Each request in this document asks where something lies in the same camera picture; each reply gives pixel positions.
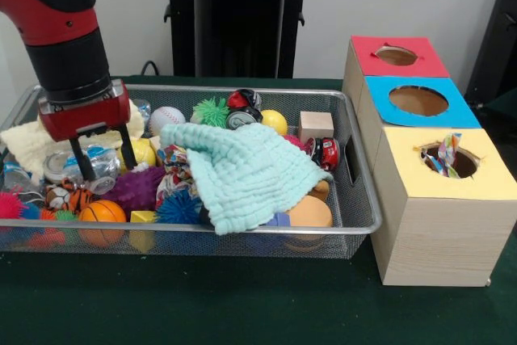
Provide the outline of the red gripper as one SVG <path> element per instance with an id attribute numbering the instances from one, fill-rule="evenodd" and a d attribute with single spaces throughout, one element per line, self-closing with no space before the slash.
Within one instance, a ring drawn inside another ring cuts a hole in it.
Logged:
<path id="1" fill-rule="evenodd" d="M 114 80 L 100 96 L 72 105 L 58 105 L 46 98 L 38 101 L 39 118 L 49 136 L 55 141 L 68 141 L 86 181 L 96 178 L 88 156 L 88 147 L 82 147 L 79 137 L 102 134 L 116 130 L 121 137 L 120 147 L 127 170 L 137 166 L 127 123 L 130 120 L 130 104 L 126 86 L 122 80 Z"/>

